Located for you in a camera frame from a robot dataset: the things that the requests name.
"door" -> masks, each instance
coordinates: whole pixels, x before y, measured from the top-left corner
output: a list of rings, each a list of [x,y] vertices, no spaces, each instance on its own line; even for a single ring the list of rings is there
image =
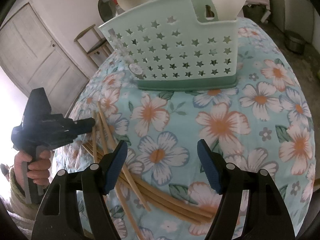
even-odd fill
[[[44,87],[54,113],[65,114],[88,81],[29,3],[0,30],[0,66],[26,96]]]

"floor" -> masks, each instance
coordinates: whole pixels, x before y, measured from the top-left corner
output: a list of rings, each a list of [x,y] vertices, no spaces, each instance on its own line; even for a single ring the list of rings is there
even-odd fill
[[[320,81],[317,72],[320,70],[320,54],[307,44],[303,55],[297,55],[284,46],[283,33],[272,23],[260,24],[260,27],[273,39],[301,85],[308,102],[315,129],[316,160],[320,161]],[[316,165],[316,179],[320,178],[320,165]]]

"green plastic basket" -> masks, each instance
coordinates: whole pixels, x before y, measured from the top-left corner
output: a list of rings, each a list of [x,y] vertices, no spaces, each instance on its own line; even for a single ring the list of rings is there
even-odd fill
[[[206,19],[211,0],[153,0],[99,29],[142,90],[212,90],[237,83],[237,21]]]

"tablecloth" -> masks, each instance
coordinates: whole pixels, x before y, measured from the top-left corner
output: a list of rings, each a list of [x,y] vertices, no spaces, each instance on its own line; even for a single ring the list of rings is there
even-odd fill
[[[141,91],[113,53],[91,78],[70,117],[91,117],[100,100],[115,139],[128,143],[129,170],[173,197],[213,214],[221,196],[210,188],[197,157],[199,139],[204,138],[213,151],[243,170],[268,170],[297,234],[315,179],[310,110],[296,76],[271,38],[254,22],[238,20],[235,88]],[[53,174],[59,169],[81,171],[93,163],[82,147],[89,139],[90,135],[80,135],[74,143],[57,149]],[[101,146],[99,133],[98,144]],[[153,206],[152,212],[147,212],[133,192],[122,190],[145,239],[204,239],[210,223],[193,225]],[[120,237],[137,239],[114,191],[105,200]],[[244,192],[234,237],[241,234],[247,200]],[[78,202],[83,227],[90,231],[81,192]]]

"silver screw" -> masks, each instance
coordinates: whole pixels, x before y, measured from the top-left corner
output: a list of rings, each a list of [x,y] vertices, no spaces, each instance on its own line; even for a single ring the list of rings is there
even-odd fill
[[[236,166],[234,164],[232,164],[232,163],[227,163],[226,167],[229,170],[233,170]]]
[[[262,169],[262,170],[260,171],[260,173],[261,173],[263,176],[267,176],[267,175],[268,175],[268,172],[267,172],[266,170],[264,170],[264,169]]]
[[[58,171],[58,176],[63,176],[64,174],[66,174],[66,171],[65,170],[60,170]]]
[[[99,165],[97,163],[91,164],[90,170],[97,170],[99,168]]]

